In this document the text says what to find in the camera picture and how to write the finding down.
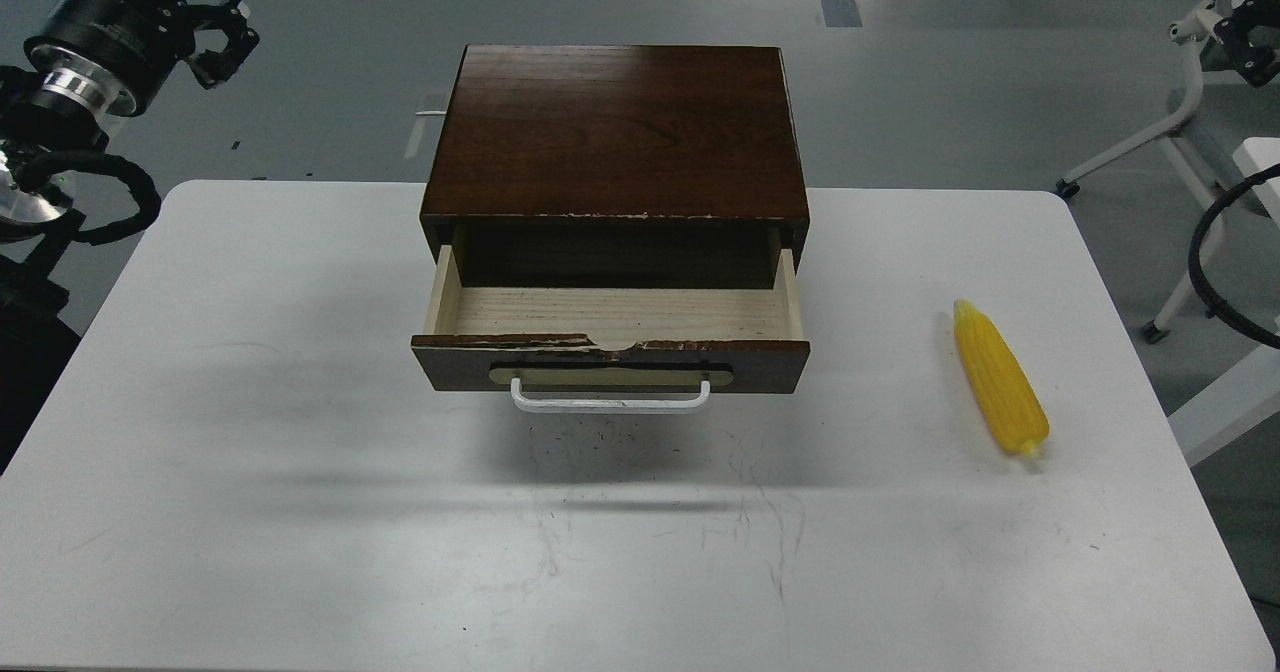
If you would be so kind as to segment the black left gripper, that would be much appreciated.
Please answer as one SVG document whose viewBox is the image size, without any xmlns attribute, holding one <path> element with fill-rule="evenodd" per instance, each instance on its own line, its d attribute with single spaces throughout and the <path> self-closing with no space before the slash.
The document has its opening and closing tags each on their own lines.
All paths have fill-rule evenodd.
<svg viewBox="0 0 1280 672">
<path fill-rule="evenodd" d="M 187 5 L 186 0 L 59 0 L 40 29 L 23 44 L 37 70 L 59 63 L 90 63 L 116 81 L 108 111 L 140 116 L 147 111 L 177 61 L 204 90 L 237 74 L 260 42 L 241 12 L 243 0 Z M 197 31 L 220 31 L 221 49 L 195 52 Z"/>
</svg>

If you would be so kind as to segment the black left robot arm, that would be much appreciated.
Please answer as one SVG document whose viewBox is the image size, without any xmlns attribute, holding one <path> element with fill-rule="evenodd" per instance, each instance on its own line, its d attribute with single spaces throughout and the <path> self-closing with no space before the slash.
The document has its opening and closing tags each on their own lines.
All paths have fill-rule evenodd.
<svg viewBox="0 0 1280 672">
<path fill-rule="evenodd" d="M 156 221 L 150 175 L 108 154 L 105 116 L 147 111 L 178 63 L 212 90 L 236 76 L 260 37 L 244 0 L 59 0 L 26 40 L 27 69 L 3 69 L 3 242 L 36 239 L 23 261 L 3 261 L 3 314 L 56 317 L 67 291 L 50 279 L 72 243 L 108 244 Z M 65 174 L 111 177 L 136 212 L 84 229 Z"/>
</svg>

